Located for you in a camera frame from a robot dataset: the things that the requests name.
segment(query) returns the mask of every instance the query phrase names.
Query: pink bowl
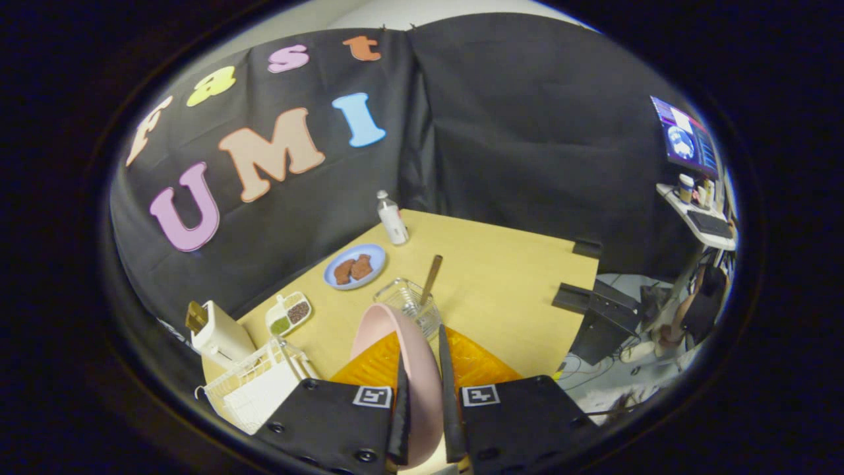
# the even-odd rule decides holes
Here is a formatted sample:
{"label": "pink bowl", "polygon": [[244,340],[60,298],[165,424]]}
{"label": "pink bowl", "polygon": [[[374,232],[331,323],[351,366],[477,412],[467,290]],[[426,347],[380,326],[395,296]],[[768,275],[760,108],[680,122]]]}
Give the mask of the pink bowl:
{"label": "pink bowl", "polygon": [[360,321],[351,359],[394,331],[402,348],[410,389],[408,465],[403,468],[411,468],[428,460],[442,437],[442,379],[428,340],[400,311],[373,303]]}

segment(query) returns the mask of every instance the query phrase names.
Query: brown food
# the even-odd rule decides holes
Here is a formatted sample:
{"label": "brown food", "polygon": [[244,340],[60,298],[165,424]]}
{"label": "brown food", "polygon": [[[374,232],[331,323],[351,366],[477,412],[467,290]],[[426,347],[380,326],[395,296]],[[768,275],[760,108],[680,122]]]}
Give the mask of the brown food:
{"label": "brown food", "polygon": [[299,302],[287,311],[287,316],[290,318],[290,323],[296,325],[299,320],[304,319],[311,307],[308,302]]}
{"label": "brown food", "polygon": [[349,283],[349,272],[352,270],[353,264],[354,259],[349,259],[337,266],[337,269],[334,270],[334,278],[337,279],[337,285],[342,286],[343,284]]}
{"label": "brown food", "polygon": [[372,272],[372,266],[369,265],[370,255],[361,254],[352,265],[352,278],[356,281],[363,279]]}

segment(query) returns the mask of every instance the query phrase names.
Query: bowl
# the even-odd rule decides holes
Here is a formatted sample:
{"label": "bowl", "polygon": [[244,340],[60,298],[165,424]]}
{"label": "bowl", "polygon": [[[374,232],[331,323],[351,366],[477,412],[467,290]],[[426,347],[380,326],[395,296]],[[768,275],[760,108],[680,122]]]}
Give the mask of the bowl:
{"label": "bowl", "polygon": [[410,435],[408,465],[428,460],[440,444],[443,433],[442,379],[434,352],[422,330],[408,317],[383,303],[373,303],[360,320],[349,360],[381,338],[396,332],[410,392]]}
{"label": "bowl", "polygon": [[[372,272],[369,273],[368,276],[356,281],[354,278],[350,277],[351,280],[348,284],[339,285],[337,283],[337,279],[334,277],[334,270],[337,269],[339,265],[341,265],[344,261],[349,259],[357,260],[361,254],[368,254],[370,255],[370,266],[372,267]],[[338,290],[352,290],[354,288],[365,286],[366,284],[375,280],[381,271],[384,270],[384,264],[387,262],[387,253],[384,252],[384,248],[379,246],[378,244],[361,244],[358,246],[354,246],[353,248],[348,248],[340,255],[335,257],[330,263],[328,263],[328,267],[325,268],[325,272],[322,274],[322,279],[327,283],[329,286],[334,287]]]}

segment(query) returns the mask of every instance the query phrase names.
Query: dish rack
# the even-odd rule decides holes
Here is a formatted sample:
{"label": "dish rack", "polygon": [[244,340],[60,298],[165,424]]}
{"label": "dish rack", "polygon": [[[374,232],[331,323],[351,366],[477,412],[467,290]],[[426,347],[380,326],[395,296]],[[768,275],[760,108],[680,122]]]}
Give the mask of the dish rack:
{"label": "dish rack", "polygon": [[398,278],[388,286],[382,288],[372,298],[373,302],[383,303],[399,310],[404,316],[413,320],[425,338],[430,340],[438,335],[440,329],[440,310],[434,302],[434,295],[431,294],[426,305],[420,305],[423,288],[413,282]]}
{"label": "dish rack", "polygon": [[[254,435],[305,378],[319,378],[305,353],[271,338],[236,368],[199,387],[218,415]],[[199,387],[193,394],[197,399]]]}

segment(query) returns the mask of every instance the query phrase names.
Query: foam letter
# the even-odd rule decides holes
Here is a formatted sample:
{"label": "foam letter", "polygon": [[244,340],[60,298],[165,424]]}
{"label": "foam letter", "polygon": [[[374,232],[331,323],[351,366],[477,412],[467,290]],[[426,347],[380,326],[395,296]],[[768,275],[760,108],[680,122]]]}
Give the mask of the foam letter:
{"label": "foam letter", "polygon": [[352,50],[352,56],[360,61],[376,61],[381,59],[379,52],[372,52],[370,46],[377,46],[378,41],[370,40],[366,36],[356,36],[343,42]]}
{"label": "foam letter", "polygon": [[291,69],[301,68],[311,59],[304,52],[307,51],[304,45],[289,46],[269,55],[271,63],[267,69],[270,73],[282,73]]}
{"label": "foam letter", "polygon": [[187,106],[193,107],[205,101],[211,96],[226,92],[236,81],[234,66],[220,68],[205,76],[197,85],[193,86],[195,91],[187,98]]}
{"label": "foam letter", "polygon": [[331,102],[335,109],[343,111],[349,128],[352,129],[352,139],[349,145],[353,147],[365,147],[374,144],[387,136],[387,131],[378,128],[372,120],[369,109],[366,108],[366,100],[369,96],[365,92],[358,92],[348,96],[338,97]]}
{"label": "foam letter", "polygon": [[283,182],[287,156],[290,157],[290,171],[293,173],[307,172],[325,160],[325,154],[317,150],[308,132],[307,115],[308,110],[304,107],[282,112],[275,120],[271,142],[251,128],[236,130],[219,142],[219,149],[229,152],[241,177],[241,199],[245,203],[255,201],[269,191],[269,181],[259,177],[255,167]]}
{"label": "foam letter", "polygon": [[219,226],[219,210],[208,184],[205,183],[205,169],[208,166],[204,161],[190,167],[182,173],[179,184],[191,190],[194,201],[197,202],[199,212],[202,213],[202,220],[193,229],[187,229],[181,222],[173,206],[173,196],[176,194],[173,188],[167,188],[153,199],[149,206],[149,213],[159,220],[161,230],[164,231],[167,239],[174,247],[182,252],[195,251],[207,243],[217,232]]}
{"label": "foam letter", "polygon": [[138,131],[135,133],[135,140],[132,142],[132,149],[129,151],[129,158],[126,159],[126,166],[128,167],[131,164],[135,157],[141,153],[141,150],[147,145],[147,133],[152,132],[153,128],[155,128],[155,124],[158,123],[159,117],[161,117],[161,109],[169,106],[170,103],[173,101],[173,96],[170,96],[164,99],[158,106],[155,106],[152,112],[141,121],[138,125]]}

